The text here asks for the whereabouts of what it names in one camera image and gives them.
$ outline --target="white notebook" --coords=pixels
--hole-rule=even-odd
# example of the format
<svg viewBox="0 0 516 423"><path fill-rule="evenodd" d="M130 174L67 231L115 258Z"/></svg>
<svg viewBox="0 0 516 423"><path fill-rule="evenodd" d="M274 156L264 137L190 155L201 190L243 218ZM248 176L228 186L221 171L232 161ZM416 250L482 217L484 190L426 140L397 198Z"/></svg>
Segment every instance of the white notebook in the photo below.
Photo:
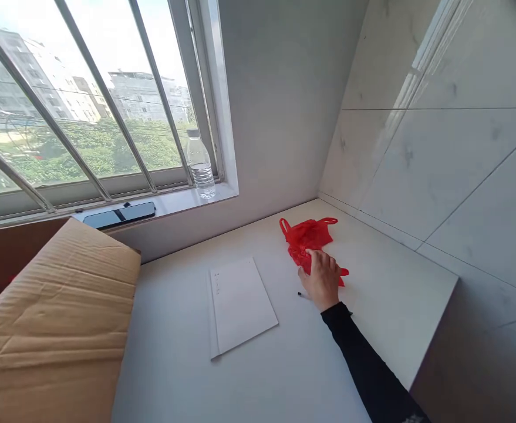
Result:
<svg viewBox="0 0 516 423"><path fill-rule="evenodd" d="M212 268L211 359L278 324L253 257Z"/></svg>

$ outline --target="red plastic bag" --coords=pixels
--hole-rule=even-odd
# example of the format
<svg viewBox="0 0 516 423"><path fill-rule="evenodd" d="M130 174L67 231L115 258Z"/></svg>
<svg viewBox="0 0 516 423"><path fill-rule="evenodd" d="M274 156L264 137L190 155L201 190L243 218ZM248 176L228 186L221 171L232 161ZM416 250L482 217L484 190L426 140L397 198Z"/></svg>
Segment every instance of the red plastic bag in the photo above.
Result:
<svg viewBox="0 0 516 423"><path fill-rule="evenodd" d="M287 220L281 218L279 226L285 235L285 240L289 243L287 251L297 266L302 266L307 274L311 274L311 255L306 249L322 250L326 244L334 241L328 233L328 225L338 223L338 219L325 217L320 220L305 220L293 227ZM349 275L347 269L342 268L342 276ZM338 286L344 286L342 278L338 281Z"/></svg>

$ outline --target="black sleeve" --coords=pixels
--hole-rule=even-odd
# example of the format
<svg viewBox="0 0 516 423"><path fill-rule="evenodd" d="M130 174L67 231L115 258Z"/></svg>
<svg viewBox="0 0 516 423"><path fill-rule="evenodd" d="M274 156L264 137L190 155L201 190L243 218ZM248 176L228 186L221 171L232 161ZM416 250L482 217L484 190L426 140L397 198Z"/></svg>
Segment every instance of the black sleeve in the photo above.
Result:
<svg viewBox="0 0 516 423"><path fill-rule="evenodd" d="M343 303L321 313L342 350L373 423L430 423L396 376L363 337Z"/></svg>

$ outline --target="white wall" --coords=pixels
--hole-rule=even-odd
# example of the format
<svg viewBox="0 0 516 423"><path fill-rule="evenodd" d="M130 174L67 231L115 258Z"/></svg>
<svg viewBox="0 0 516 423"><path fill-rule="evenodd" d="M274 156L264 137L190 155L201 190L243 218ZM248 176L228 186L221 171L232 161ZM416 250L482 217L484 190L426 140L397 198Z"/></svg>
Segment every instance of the white wall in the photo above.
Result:
<svg viewBox="0 0 516 423"><path fill-rule="evenodd" d="M370 0L319 196L461 277L432 421L516 421L516 2Z"/></svg>
<svg viewBox="0 0 516 423"><path fill-rule="evenodd" d="M316 197L367 0L220 0L240 195L114 234L143 261Z"/></svg>

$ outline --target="phone screen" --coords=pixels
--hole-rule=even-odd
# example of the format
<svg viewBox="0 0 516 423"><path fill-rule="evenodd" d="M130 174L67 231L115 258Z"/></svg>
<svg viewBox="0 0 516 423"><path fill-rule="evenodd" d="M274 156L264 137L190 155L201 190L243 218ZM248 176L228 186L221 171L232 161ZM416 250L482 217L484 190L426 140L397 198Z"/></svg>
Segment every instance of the phone screen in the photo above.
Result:
<svg viewBox="0 0 516 423"><path fill-rule="evenodd" d="M131 221L140 220L145 217L154 216L155 214L156 207L153 202L150 202L92 214L91 216L87 216L83 219L83 222L96 229L105 229Z"/></svg>

